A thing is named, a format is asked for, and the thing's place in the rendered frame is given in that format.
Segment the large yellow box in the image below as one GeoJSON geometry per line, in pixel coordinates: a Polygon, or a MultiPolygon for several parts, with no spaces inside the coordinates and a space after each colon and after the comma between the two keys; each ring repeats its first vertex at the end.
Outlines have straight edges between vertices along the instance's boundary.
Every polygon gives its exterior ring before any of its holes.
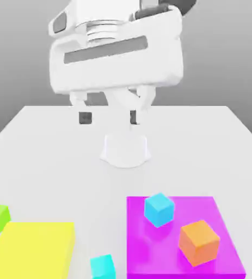
{"type": "Polygon", "coordinates": [[[0,279],[67,279],[72,222],[9,222],[0,234],[0,279]]]}

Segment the small orange cube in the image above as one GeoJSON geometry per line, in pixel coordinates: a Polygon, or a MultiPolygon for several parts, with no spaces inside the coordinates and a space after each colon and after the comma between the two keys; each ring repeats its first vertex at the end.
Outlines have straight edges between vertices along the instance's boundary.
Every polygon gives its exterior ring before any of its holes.
{"type": "Polygon", "coordinates": [[[179,249],[192,267],[215,260],[219,244],[220,237],[205,220],[180,229],[179,249]]]}

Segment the large magenta box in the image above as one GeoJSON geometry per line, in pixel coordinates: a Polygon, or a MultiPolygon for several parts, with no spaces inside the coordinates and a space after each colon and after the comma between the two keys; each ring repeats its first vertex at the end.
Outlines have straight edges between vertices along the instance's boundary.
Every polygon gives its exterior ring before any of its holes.
{"type": "Polygon", "coordinates": [[[156,228],[142,196],[127,198],[127,279],[245,279],[246,272],[213,197],[174,196],[173,221],[156,228]],[[191,266],[179,249],[182,226],[205,220],[220,237],[217,258],[191,266]]]}

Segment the small light blue cube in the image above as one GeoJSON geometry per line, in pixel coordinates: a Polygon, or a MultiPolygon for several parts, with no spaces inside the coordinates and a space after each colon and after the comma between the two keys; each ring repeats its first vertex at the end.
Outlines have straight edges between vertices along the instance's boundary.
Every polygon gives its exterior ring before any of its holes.
{"type": "Polygon", "coordinates": [[[174,202],[163,193],[150,196],[144,201],[144,216],[156,227],[166,225],[174,219],[174,202]]]}

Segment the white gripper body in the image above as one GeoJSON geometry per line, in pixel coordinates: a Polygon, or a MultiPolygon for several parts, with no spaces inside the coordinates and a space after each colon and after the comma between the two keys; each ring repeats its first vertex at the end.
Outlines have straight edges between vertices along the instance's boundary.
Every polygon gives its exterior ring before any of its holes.
{"type": "Polygon", "coordinates": [[[182,14],[175,5],[68,5],[48,32],[57,94],[168,87],[183,78],[182,14]]]}

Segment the small turquoise cube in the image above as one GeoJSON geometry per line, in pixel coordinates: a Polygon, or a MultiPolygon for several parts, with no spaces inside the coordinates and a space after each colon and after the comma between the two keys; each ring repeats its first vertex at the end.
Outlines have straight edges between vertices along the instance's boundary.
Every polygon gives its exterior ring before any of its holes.
{"type": "Polygon", "coordinates": [[[90,260],[92,279],[116,279],[116,271],[110,254],[90,260]]]}

